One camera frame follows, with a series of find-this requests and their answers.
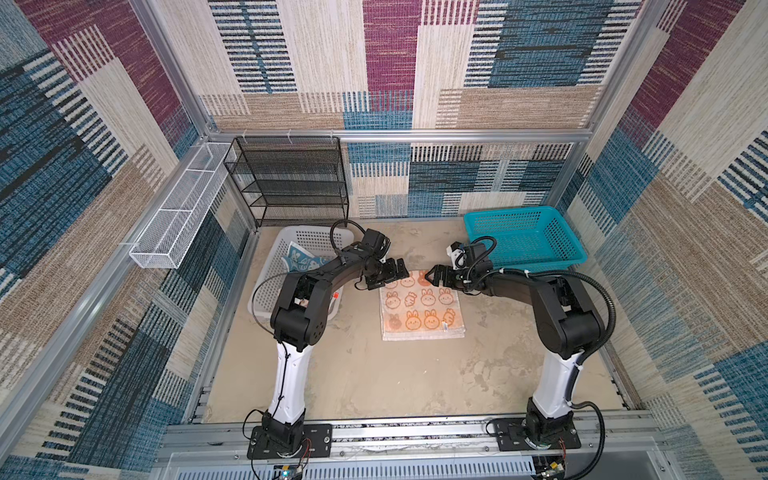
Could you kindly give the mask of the orange bunny pattern towel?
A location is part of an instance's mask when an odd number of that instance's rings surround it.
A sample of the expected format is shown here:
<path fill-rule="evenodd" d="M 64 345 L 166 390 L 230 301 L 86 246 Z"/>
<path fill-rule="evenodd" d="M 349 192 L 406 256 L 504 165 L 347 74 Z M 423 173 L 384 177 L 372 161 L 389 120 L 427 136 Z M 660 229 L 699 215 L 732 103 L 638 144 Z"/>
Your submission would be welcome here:
<path fill-rule="evenodd" d="M 464 338 L 466 326 L 458 292 L 435 287 L 424 270 L 379 290 L 381 335 L 384 341 L 422 341 Z M 442 325 L 449 325 L 443 331 Z"/>

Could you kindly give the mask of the white plastic laundry basket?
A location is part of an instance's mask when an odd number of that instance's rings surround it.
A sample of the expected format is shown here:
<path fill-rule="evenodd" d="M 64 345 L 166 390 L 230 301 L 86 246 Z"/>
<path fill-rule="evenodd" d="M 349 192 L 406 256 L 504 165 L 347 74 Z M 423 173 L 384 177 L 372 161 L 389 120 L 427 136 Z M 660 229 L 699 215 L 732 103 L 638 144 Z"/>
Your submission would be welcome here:
<path fill-rule="evenodd" d="M 288 273 L 320 266 L 334 257 L 329 227 L 301 225 L 283 228 L 252 291 L 248 301 L 249 313 L 258 320 L 268 320 Z"/>

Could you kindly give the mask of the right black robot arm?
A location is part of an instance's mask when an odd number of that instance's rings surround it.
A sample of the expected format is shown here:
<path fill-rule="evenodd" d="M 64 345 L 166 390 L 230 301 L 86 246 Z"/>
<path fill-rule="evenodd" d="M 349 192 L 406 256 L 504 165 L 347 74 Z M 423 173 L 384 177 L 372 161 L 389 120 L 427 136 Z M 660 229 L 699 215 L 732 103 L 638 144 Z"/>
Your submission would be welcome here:
<path fill-rule="evenodd" d="M 538 338 L 547 350 L 539 384 L 517 427 L 494 424 L 498 439 L 517 437 L 529 449 L 547 449 L 573 438 L 573 393 L 586 360 L 615 329 L 615 305 L 594 279 L 570 270 L 529 272 L 493 264 L 498 242 L 481 236 L 447 249 L 449 265 L 436 265 L 425 280 L 464 294 L 512 299 L 532 307 Z"/>

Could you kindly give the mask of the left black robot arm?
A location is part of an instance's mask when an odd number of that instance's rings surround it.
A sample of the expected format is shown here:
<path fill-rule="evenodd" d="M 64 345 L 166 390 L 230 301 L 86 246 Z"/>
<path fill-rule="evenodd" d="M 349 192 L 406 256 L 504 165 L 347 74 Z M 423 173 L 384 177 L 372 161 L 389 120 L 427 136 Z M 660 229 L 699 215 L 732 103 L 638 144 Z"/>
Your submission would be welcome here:
<path fill-rule="evenodd" d="M 328 228 L 335 257 L 305 272 L 283 276 L 283 283 L 266 329 L 277 346 L 274 393 L 262 412 L 251 444 L 287 456 L 307 446 L 305 389 L 314 346 L 328 323 L 332 296 L 356 279 L 376 290 L 409 276 L 402 259 L 388 256 L 391 241 L 382 232 L 341 219 Z"/>

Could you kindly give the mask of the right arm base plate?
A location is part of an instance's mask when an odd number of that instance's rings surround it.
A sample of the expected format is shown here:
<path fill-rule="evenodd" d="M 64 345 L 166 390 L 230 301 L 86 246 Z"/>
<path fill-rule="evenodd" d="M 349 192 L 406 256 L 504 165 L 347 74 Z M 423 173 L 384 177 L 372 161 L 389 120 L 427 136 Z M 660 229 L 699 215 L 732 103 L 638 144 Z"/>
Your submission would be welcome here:
<path fill-rule="evenodd" d="M 488 424 L 488 433 L 497 441 L 500 451 L 566 450 L 582 446 L 573 422 L 573 413 L 555 419 L 497 418 Z"/>

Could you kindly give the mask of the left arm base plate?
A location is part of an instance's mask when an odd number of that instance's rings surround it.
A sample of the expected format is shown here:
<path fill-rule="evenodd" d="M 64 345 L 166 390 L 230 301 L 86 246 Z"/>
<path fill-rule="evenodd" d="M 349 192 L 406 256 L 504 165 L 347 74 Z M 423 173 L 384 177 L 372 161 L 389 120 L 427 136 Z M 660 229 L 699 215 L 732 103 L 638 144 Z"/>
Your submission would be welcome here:
<path fill-rule="evenodd" d="M 333 425 L 310 423 L 286 426 L 281 423 L 269 428 L 253 428 L 247 450 L 249 460 L 328 458 L 333 440 Z"/>

